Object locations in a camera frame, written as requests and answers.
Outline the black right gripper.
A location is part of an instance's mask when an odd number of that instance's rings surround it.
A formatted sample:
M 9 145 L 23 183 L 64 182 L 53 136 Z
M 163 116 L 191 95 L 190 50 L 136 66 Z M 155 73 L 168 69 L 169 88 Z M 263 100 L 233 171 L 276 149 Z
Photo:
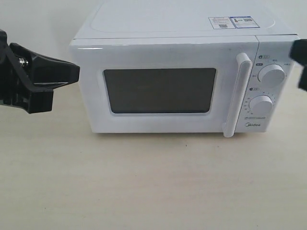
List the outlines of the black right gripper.
M 302 67 L 298 88 L 307 90 L 307 40 L 298 39 L 292 44 L 289 57 Z

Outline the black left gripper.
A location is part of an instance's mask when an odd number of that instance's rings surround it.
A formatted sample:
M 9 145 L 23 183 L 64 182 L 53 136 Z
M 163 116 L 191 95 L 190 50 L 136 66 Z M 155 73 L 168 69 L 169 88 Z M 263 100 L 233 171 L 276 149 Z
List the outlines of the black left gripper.
M 38 87 L 56 89 L 79 81 L 80 67 L 33 52 L 17 43 L 7 43 L 0 31 L 0 104 L 26 109 L 29 114 L 50 112 L 53 90 L 29 92 L 30 81 Z

